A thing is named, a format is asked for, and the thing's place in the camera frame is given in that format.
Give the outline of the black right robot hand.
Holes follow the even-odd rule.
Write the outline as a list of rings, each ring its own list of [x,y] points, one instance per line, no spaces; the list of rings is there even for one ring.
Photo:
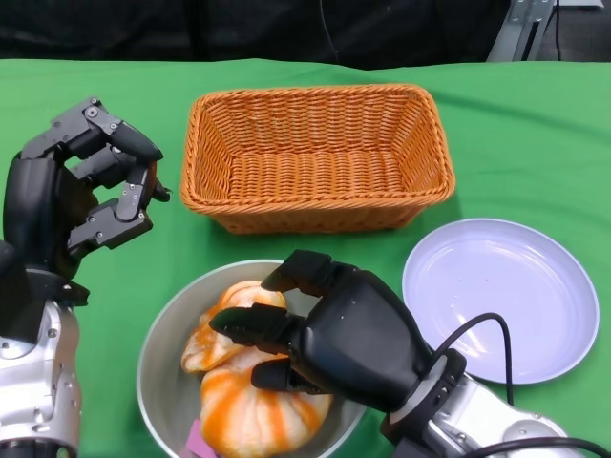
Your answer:
[[[262,283],[317,298],[306,316],[255,303],[220,312],[213,330],[274,355],[255,366],[260,389],[335,394],[383,412],[402,407],[431,352],[414,318],[376,275],[331,256],[294,251]]]

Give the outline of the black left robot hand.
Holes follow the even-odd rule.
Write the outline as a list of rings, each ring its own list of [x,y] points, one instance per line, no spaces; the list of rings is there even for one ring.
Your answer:
[[[52,120],[12,160],[3,233],[27,268],[70,280],[100,247],[152,229],[151,200],[170,198],[157,177],[161,150],[97,98]]]

